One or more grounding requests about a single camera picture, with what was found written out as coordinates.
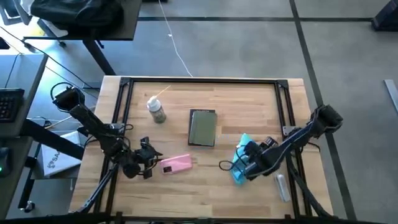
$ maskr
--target floor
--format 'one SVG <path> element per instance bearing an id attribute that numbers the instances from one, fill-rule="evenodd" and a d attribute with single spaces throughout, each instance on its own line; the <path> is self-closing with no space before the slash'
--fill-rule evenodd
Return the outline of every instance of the floor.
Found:
<path id="1" fill-rule="evenodd" d="M 398 84 L 398 34 L 376 33 L 370 22 L 357 19 L 374 17 L 388 0 L 169 0 L 164 9 L 170 17 L 292 18 L 292 2 L 301 18 L 311 19 L 297 23 L 283 19 L 170 21 L 170 26 L 180 55 L 195 77 L 303 78 L 312 109 L 322 101 L 345 119 L 334 140 L 356 217 L 397 223 L 398 119 L 383 80 L 393 79 Z M 155 2 L 143 4 L 140 16 L 160 17 L 162 13 Z M 319 18 L 328 19 L 319 22 Z M 120 75 L 187 76 L 168 34 L 164 21 L 140 21 L 133 42 L 104 42 L 103 52 Z M 30 43 L 86 81 L 103 77 L 80 42 L 68 41 L 65 49 L 51 41 Z M 55 63 L 47 66 L 81 84 Z M 55 109 L 49 97 L 49 88 L 59 81 L 46 69 L 30 117 L 67 117 Z M 95 99 L 88 105 L 95 105 Z M 64 123 L 57 131 L 77 126 Z M 326 142 L 321 139 L 319 143 L 333 209 L 335 215 L 346 217 L 328 148 L 334 147 Z M 16 197 L 8 218 L 67 212 L 70 186 L 71 180 L 38 181 L 31 196 L 37 209 L 29 214 L 18 211 Z"/>

